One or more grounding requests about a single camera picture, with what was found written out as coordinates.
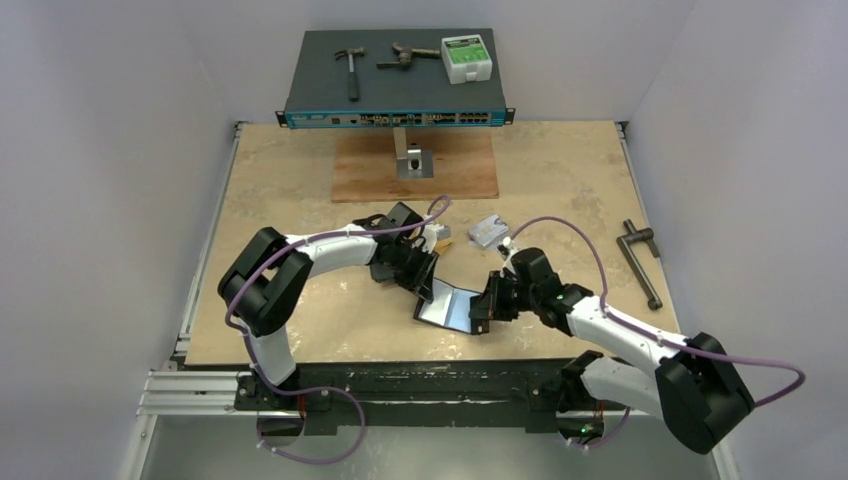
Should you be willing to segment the black card holder wallet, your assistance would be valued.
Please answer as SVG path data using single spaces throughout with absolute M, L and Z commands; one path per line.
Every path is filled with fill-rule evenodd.
M 416 304 L 413 318 L 439 328 L 466 334 L 476 334 L 470 318 L 471 300 L 479 292 L 453 286 L 440 279 L 434 279 L 433 299 L 420 299 Z

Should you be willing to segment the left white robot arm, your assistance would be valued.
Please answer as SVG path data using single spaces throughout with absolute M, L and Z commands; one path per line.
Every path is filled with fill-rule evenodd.
M 425 233 L 438 217 L 416 213 L 403 202 L 386 214 L 360 218 L 310 235 L 258 230 L 223 275 L 217 293 L 226 305 L 225 324 L 243 337 L 259 395 L 272 408 L 297 399 L 297 366 L 286 324 L 307 282 L 348 267 L 367 267 L 377 283 L 390 282 L 431 300 L 439 258 Z

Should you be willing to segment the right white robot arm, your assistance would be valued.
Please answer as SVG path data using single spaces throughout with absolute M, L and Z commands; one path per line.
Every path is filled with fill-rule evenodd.
M 562 368 L 557 408 L 565 412 L 592 400 L 611 401 L 662 420 L 689 450 L 710 452 L 755 408 L 736 368 L 721 361 L 714 337 L 693 338 L 652 329 L 575 283 L 560 280 L 539 248 L 512 253 L 472 296 L 471 330 L 486 333 L 493 321 L 535 314 L 547 327 L 600 346 Z

